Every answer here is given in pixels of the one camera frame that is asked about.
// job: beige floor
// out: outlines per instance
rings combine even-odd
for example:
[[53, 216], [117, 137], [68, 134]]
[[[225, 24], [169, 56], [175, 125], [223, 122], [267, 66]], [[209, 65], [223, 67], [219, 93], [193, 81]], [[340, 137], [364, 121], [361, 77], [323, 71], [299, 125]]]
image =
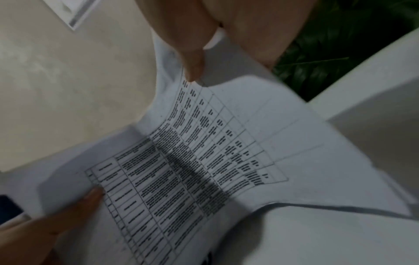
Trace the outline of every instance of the beige floor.
[[0, 170], [138, 120], [155, 89], [134, 0], [103, 0], [72, 32], [42, 0], [0, 1]]

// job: green leaf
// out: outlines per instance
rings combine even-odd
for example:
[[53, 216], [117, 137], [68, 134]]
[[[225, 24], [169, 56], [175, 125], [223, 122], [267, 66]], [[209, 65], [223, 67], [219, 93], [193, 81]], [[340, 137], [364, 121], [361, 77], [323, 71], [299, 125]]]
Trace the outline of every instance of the green leaf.
[[273, 73], [310, 101], [419, 26], [419, 0], [323, 0]]

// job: green plant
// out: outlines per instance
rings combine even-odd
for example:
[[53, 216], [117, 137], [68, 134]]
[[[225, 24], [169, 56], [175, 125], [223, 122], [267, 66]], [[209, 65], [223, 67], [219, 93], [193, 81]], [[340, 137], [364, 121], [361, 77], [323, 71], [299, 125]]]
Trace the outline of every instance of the green plant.
[[310, 101], [419, 26], [419, 0], [322, 0], [273, 73]]

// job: document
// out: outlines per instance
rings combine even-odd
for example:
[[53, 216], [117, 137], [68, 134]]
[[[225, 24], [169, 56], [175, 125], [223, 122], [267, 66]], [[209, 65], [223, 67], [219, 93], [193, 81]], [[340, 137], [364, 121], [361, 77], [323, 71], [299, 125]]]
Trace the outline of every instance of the document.
[[156, 97], [138, 123], [5, 174], [33, 217], [104, 188], [98, 214], [60, 240], [66, 264], [199, 265], [272, 203], [410, 214], [364, 154], [227, 39], [197, 83], [157, 37], [155, 50]]

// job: hand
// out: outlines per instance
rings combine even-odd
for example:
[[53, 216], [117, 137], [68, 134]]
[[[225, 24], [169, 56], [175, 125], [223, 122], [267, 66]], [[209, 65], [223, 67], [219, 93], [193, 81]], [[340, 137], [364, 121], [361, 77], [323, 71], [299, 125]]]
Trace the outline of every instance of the hand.
[[179, 54], [185, 77], [204, 69], [203, 47], [222, 25], [231, 41], [271, 69], [316, 0], [136, 0], [156, 33]]
[[0, 227], [1, 264], [60, 264], [52, 252], [58, 236], [85, 223], [98, 208], [102, 195], [101, 188], [94, 188], [79, 202], [60, 213]]

